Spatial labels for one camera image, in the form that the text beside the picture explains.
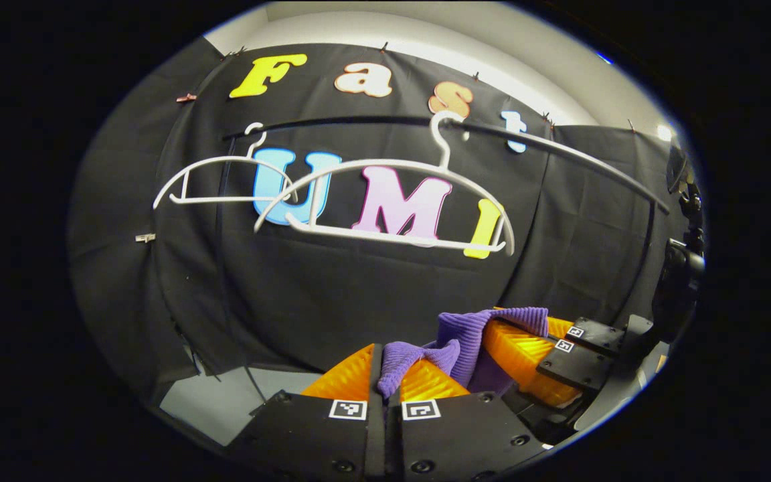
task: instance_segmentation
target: screw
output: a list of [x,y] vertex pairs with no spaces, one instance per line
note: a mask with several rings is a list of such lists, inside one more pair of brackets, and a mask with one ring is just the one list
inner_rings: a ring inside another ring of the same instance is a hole
[[493,472],[491,470],[487,470],[487,471],[481,472],[481,473],[475,475],[472,478],[472,482],[475,482],[475,480],[486,479],[487,477],[489,477],[490,475],[493,475],[493,474],[495,474],[495,472]]
[[529,441],[529,436],[527,435],[515,436],[511,439],[511,445],[525,445],[527,441]]
[[349,461],[335,461],[333,468],[339,472],[353,472],[355,470],[355,467]]
[[428,473],[434,469],[434,463],[432,461],[417,461],[410,467],[412,472],[415,473]]

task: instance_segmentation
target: black fabric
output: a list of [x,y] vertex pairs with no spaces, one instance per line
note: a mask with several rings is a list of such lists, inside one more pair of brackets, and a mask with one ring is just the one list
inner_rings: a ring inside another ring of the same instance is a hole
[[[259,96],[229,98],[256,58],[305,53],[308,62],[292,67],[279,82],[266,83]],[[163,154],[154,192],[185,165],[225,155],[220,137],[244,131],[251,122],[287,122],[342,115],[430,116],[428,98],[444,80],[468,86],[474,94],[469,118],[504,125],[499,113],[518,110],[529,134],[548,138],[548,124],[537,112],[483,82],[452,68],[359,46],[280,46],[242,52],[199,91],[186,107],[175,135]],[[391,95],[371,98],[337,91],[334,79],[355,62],[382,64],[392,71]],[[519,259],[527,229],[535,215],[539,182],[547,153],[517,155],[505,141],[444,131],[452,148],[450,168],[485,187],[505,206],[514,226],[516,255],[492,254],[486,260],[468,258],[462,250],[425,250],[412,246],[310,236],[288,226],[265,223],[253,233],[257,213],[252,204],[224,206],[224,256],[235,326],[245,327],[275,353],[301,366],[328,370],[368,343],[407,341],[420,345],[435,338],[436,317],[442,311],[477,311],[498,302]],[[238,141],[244,155],[255,137]],[[303,161],[315,151],[334,153],[346,161],[363,158],[410,159],[435,165],[440,150],[428,128],[401,125],[336,125],[270,131],[266,147],[296,153],[287,174],[297,179],[310,168]],[[189,195],[215,195],[222,165],[194,171]],[[232,165],[227,195],[251,195],[254,165]],[[424,175],[398,171],[404,195]],[[367,183],[361,171],[331,178],[327,207],[318,219],[325,226],[348,228],[358,221]],[[299,202],[305,202],[302,192]],[[440,239],[469,241],[478,219],[479,198],[456,185],[441,211]],[[172,204],[163,200],[156,211],[158,262],[169,307],[187,334],[201,345],[205,359],[218,372],[241,363],[239,347],[227,342],[218,300],[217,266],[211,237],[216,205]],[[254,339],[249,356],[259,362]]]
[[68,214],[68,260],[83,320],[113,370],[142,399],[155,384],[195,375],[153,268],[150,186],[180,113],[220,55],[198,40],[129,92],[80,164]]
[[664,189],[670,144],[627,129],[575,125],[556,127],[553,139],[623,171],[660,196],[671,213],[656,210],[651,247],[636,279],[651,205],[608,178],[551,156],[529,246],[502,305],[545,306],[553,317],[618,326],[630,314],[652,319],[667,238],[682,239],[688,226],[677,196]]

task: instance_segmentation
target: white wall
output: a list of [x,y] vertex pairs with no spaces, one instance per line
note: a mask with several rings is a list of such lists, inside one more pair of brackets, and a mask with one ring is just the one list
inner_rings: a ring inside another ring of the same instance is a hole
[[246,13],[205,34],[220,52],[293,44],[333,43],[388,49],[446,65],[479,78],[557,125],[598,125],[567,92],[499,49],[419,19],[376,12],[307,13],[267,21],[266,8]]

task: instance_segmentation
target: blue letter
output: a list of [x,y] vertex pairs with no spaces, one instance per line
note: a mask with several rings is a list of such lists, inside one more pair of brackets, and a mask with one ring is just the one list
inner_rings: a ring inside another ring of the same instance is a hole
[[[288,165],[292,164],[296,155],[287,149],[261,149],[255,153],[254,158],[258,161],[269,162],[274,165],[279,171],[287,169]],[[312,173],[316,171],[322,171],[325,168],[333,167],[341,162],[341,158],[331,153],[309,153],[305,156],[305,163],[310,165]],[[325,206],[327,205],[327,196],[329,195],[329,180],[331,174],[324,176],[324,180],[321,181],[321,192],[318,195],[319,206],[317,208],[317,216],[320,216]],[[282,190],[284,190],[284,177],[281,174],[276,173],[272,169],[261,167],[259,165],[257,173],[254,174],[254,196],[256,197],[275,197]],[[313,199],[313,190],[315,190],[315,181],[309,184],[309,197],[305,200],[305,204],[291,205],[287,202],[281,201],[276,204],[276,207],[270,211],[266,216],[266,220],[270,223],[275,223],[282,226],[287,226],[289,223],[284,219],[284,215],[287,213],[293,214],[299,222],[309,222],[311,217],[311,201]],[[262,214],[267,206],[270,205],[270,201],[255,201],[254,210],[258,214]]]
[[[519,112],[514,112],[514,110],[502,110],[501,118],[507,121],[505,122],[505,129],[508,131],[525,132],[529,128],[529,126],[525,125],[522,118],[520,118]],[[516,143],[516,141],[507,141],[507,146],[515,152],[525,152],[525,144]]]

